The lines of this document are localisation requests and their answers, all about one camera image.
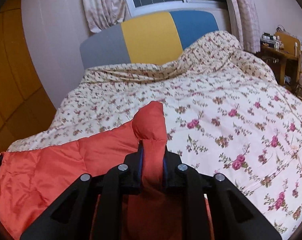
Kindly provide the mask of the orange red puffer jacket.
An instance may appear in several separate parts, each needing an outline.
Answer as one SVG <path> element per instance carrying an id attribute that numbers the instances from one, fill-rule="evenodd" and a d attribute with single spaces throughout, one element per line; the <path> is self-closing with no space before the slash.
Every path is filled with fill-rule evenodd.
<path id="1" fill-rule="evenodd" d="M 167 131 L 152 101 L 118 128 L 59 146 L 5 152 L 0 166 L 0 221 L 14 239 L 80 175 L 99 176 L 143 144 L 143 191 L 123 205 L 124 239 L 181 239 L 181 206 L 163 194 Z"/>

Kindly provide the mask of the floral white bed quilt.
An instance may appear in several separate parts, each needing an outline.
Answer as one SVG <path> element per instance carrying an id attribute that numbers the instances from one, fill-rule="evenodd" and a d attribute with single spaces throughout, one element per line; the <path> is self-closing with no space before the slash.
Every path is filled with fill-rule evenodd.
<path id="1" fill-rule="evenodd" d="M 225 31 L 199 38 L 172 62 L 85 71 L 50 128 L 10 152 L 109 131 L 151 101 L 163 104 L 168 146 L 205 174 L 224 172 L 283 239 L 302 223 L 302 102 Z"/>

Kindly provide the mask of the brown wooden wardrobe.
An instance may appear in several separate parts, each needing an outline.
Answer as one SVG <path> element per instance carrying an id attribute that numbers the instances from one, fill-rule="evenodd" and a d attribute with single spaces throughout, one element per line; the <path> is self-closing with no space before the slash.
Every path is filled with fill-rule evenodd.
<path id="1" fill-rule="evenodd" d="M 26 44 L 22 0 L 6 0 L 0 9 L 0 153 L 47 130 L 55 113 Z"/>

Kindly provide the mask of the wooden bedside desk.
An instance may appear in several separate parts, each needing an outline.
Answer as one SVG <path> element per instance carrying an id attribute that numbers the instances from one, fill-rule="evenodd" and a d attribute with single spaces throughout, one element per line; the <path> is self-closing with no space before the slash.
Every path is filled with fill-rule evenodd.
<path id="1" fill-rule="evenodd" d="M 279 85 L 302 100 L 302 51 L 288 51 L 262 46 L 257 56 L 268 64 Z"/>

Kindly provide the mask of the wooden desk chair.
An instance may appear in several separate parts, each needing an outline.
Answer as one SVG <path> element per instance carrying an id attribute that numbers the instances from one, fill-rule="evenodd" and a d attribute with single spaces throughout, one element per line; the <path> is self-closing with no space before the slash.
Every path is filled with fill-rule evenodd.
<path id="1" fill-rule="evenodd" d="M 286 52 L 295 57 L 299 57 L 301 42 L 298 38 L 295 38 L 282 31 L 275 32 L 275 36 L 279 36 L 279 39 L 284 45 L 284 50 Z"/>

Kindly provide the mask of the floral right curtain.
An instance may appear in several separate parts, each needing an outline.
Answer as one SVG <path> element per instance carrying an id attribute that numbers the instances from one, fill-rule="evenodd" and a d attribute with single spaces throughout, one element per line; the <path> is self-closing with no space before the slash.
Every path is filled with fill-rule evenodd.
<path id="1" fill-rule="evenodd" d="M 226 0 L 231 33 L 250 53 L 260 51 L 260 24 L 253 0 Z"/>

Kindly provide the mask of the floral curtain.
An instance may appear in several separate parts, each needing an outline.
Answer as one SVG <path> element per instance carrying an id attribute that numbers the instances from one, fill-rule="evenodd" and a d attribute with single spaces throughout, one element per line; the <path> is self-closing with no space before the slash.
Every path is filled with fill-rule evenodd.
<path id="1" fill-rule="evenodd" d="M 127 0 L 82 0 L 82 2 L 88 27 L 94 34 L 130 18 Z"/>
<path id="2" fill-rule="evenodd" d="M 253 0 L 226 0 L 231 33 L 250 53 L 260 51 L 260 24 Z"/>

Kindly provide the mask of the grey yellow blue headboard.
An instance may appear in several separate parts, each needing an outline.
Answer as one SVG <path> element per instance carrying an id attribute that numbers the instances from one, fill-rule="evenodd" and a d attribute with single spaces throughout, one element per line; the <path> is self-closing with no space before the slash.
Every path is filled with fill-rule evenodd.
<path id="1" fill-rule="evenodd" d="M 85 69 L 123 63 L 164 64 L 176 60 L 196 40 L 218 29 L 210 12 L 157 12 L 94 34 L 79 49 Z"/>

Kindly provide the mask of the floral left curtain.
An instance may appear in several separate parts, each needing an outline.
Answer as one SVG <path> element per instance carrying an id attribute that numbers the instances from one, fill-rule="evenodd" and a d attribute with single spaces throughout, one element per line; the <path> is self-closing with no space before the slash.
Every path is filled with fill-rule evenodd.
<path id="1" fill-rule="evenodd" d="M 130 18 L 127 0 L 82 0 L 82 2 L 88 27 L 94 34 Z"/>

